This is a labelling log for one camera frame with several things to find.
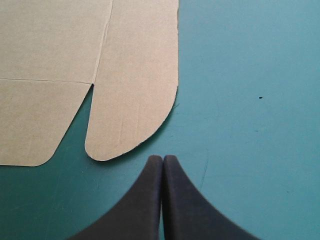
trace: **flat cardboard box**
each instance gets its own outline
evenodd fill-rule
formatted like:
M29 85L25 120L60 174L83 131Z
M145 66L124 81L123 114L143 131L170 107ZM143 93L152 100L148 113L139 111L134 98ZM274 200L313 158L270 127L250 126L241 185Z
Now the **flat cardboard box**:
M0 165L48 161L92 84L85 149L106 161L173 106L178 0L2 0L0 59Z

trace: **black foam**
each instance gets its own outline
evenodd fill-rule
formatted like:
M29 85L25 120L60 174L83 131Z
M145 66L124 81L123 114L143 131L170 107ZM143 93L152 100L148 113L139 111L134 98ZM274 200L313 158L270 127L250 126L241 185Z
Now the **black foam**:
M150 156L123 198L91 226L70 240L159 239L162 158Z
M175 156L164 158L162 187L166 240L257 240L201 195Z

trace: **cardboard flap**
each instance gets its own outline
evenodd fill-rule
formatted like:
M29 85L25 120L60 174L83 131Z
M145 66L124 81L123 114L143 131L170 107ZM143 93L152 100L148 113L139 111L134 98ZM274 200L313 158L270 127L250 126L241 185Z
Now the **cardboard flap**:
M91 84L87 153L150 137L178 86L178 0L0 1L0 165L55 152Z
M0 81L0 164L45 163L56 151L90 84Z
M1 0L0 78L93 83L112 0Z
M178 86L178 0L114 0L93 89L85 149L122 155L168 116Z
M0 164L52 156L88 89L112 0L0 1Z

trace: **cardboard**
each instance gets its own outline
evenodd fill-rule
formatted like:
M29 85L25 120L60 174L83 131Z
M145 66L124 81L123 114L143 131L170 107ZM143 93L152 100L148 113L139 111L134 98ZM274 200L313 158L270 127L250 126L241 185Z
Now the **cardboard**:
M178 86L178 1L113 1L85 149L104 161L150 137Z
M89 156L150 137L177 91L177 11L178 0L2 0L0 164L49 160L91 84Z

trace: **crease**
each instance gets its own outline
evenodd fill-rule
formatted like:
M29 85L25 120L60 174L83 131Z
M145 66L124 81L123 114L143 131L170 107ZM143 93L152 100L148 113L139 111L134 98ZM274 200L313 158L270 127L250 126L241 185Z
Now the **crease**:
M102 36L101 43L100 43L100 51L99 51L97 59L96 59L94 73L92 76L92 84L94 84L96 82L98 70L99 70L99 66L100 66L100 61L101 61L101 57L102 57L102 51L103 51L105 43L107 41L107 32L109 29L109 24L111 21L111 16L112 16L113 8L114 8L114 0L111 0L110 5L111 5L111 8L110 8L109 16L106 18L106 21L104 24L104 32L103 32L103 36Z
M121 138L124 130L124 113L121 111L121 127L120 127L120 133L117 141L117 146L121 143Z
M137 114L137 120L136 120L136 126L135 126L135 133L134 133L134 138L138 138L138 130L140 128L140 108L141 108L141 103L139 102L138 104L138 114Z
M56 81L56 80L46 80L46 79L24 79L24 78L8 78L8 77L0 77L1 80L6 81L33 81L33 82L47 82L47 83L70 83L70 84L89 84L92 83L83 82L83 81Z

